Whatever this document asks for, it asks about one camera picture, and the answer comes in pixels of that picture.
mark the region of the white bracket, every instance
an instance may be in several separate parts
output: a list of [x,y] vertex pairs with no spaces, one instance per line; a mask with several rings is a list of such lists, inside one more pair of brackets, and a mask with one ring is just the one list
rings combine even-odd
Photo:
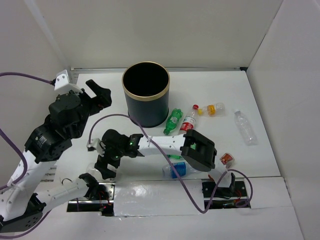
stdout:
[[54,91],[60,95],[67,94],[69,91],[73,91],[77,95],[83,92],[80,87],[70,83],[69,74],[66,69],[56,75]]
[[103,157],[105,154],[105,150],[104,150],[105,145],[99,138],[91,139],[91,143],[90,144],[88,143],[86,147],[88,149],[94,148],[101,157]]
[[159,149],[150,142],[150,139],[156,142],[167,155],[180,156],[180,148],[185,144],[185,137],[183,134],[176,136],[150,136],[149,138],[144,136],[139,141],[138,149],[138,151],[144,156],[161,154]]

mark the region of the clear plastic bottle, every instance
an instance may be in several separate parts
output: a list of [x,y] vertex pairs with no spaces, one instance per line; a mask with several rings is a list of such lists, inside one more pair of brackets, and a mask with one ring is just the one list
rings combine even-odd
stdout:
[[189,129],[194,129],[198,120],[198,105],[193,105],[192,110],[189,111],[180,127],[179,135],[186,134]]
[[[184,177],[190,174],[197,174],[197,173],[201,173],[201,171],[198,171],[196,169],[194,169],[193,167],[190,166],[190,164],[182,161],[182,162],[177,162],[177,163],[173,163],[174,168],[177,170],[178,174],[180,175],[180,177]],[[172,170],[171,166],[165,165],[162,168],[162,174],[163,177],[166,179],[176,179],[177,175],[175,174],[175,172]]]
[[238,127],[245,144],[248,146],[258,144],[257,136],[254,133],[248,118],[239,109],[234,111],[234,122]]
[[199,116],[223,116],[225,115],[225,105],[222,102],[211,104],[198,109]]

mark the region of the gold rim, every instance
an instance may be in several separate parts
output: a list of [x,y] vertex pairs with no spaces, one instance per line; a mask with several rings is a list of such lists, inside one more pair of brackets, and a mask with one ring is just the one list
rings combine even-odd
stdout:
[[[161,68],[163,68],[163,69],[166,71],[166,74],[168,75],[168,84],[165,86],[165,88],[164,88],[161,92],[157,93],[156,95],[152,95],[152,96],[138,96],[138,95],[135,95],[135,94],[129,92],[129,91],[126,89],[125,85],[124,85],[124,76],[125,76],[126,72],[128,71],[128,69],[132,68],[132,67],[135,66],[135,65],[144,64],[144,63],[157,64],[158,66],[160,66]],[[156,62],[153,62],[153,61],[141,61],[141,62],[138,62],[138,63],[135,63],[135,64],[131,65],[130,67],[128,67],[128,68],[124,71],[124,73],[123,73],[123,75],[122,75],[122,86],[123,86],[124,93],[127,94],[130,98],[135,99],[135,100],[138,100],[138,101],[142,101],[142,102],[149,102],[149,101],[153,101],[153,100],[156,100],[156,99],[161,98],[163,95],[165,95],[165,94],[168,92],[169,86],[170,86],[170,75],[169,75],[169,72],[167,71],[167,69],[166,69],[164,66],[160,65],[159,63],[156,63]]]

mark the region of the white robotic arm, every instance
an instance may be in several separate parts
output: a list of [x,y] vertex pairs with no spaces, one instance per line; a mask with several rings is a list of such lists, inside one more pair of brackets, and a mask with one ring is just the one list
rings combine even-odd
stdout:
[[217,151],[215,144],[195,130],[189,130],[187,134],[176,136],[150,136],[133,134],[125,136],[113,129],[105,132],[102,140],[92,139],[92,143],[87,145],[89,151],[96,150],[99,153],[95,168],[100,171],[103,179],[114,178],[116,173],[111,167],[118,168],[122,156],[146,157],[159,155],[161,152],[151,142],[153,140],[166,155],[182,156],[194,169],[202,172],[210,172],[215,182],[221,178],[218,187],[232,189],[235,176],[227,172],[226,166],[220,161],[215,161]]
[[44,124],[26,141],[23,152],[26,164],[20,161],[7,188],[0,191],[0,233],[26,231],[56,206],[77,197],[90,198],[101,191],[96,179],[85,173],[71,183],[35,193],[44,175],[72,146],[71,139],[82,136],[88,117],[112,103],[109,89],[98,86],[93,80],[86,84],[95,97],[89,97],[84,89],[70,84],[66,70],[57,75],[55,91],[64,94],[57,96],[49,106],[50,114]]
[[[22,232],[36,225],[41,217],[53,208],[78,197],[91,198],[103,188],[88,173],[80,175],[72,182],[35,193],[43,176],[56,163],[62,153],[72,146],[71,139],[80,138],[88,117],[99,113],[111,105],[111,91],[99,87],[93,80],[86,84],[96,94],[90,98],[84,89],[69,83],[68,72],[58,74],[55,90],[64,93],[49,106],[50,114],[44,124],[37,127],[25,144],[23,156],[26,165],[20,161],[7,183],[0,191],[0,233]],[[226,172],[225,166],[215,161],[215,144],[195,130],[184,135],[145,137],[133,134],[130,137],[120,135],[109,129],[102,140],[94,139],[88,144],[88,150],[99,153],[95,168],[103,179],[114,178],[116,173],[108,165],[118,168],[122,156],[131,158],[160,154],[151,142],[156,142],[167,155],[182,156],[193,168],[209,172],[213,179],[225,174],[218,187],[233,189],[234,175]],[[26,168],[26,173],[17,182]]]

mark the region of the red label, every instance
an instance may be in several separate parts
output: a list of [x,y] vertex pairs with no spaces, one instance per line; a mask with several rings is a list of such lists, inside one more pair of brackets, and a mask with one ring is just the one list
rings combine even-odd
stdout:
[[195,126],[192,123],[184,122],[184,123],[182,123],[180,130],[188,131],[189,129],[193,129],[194,127]]

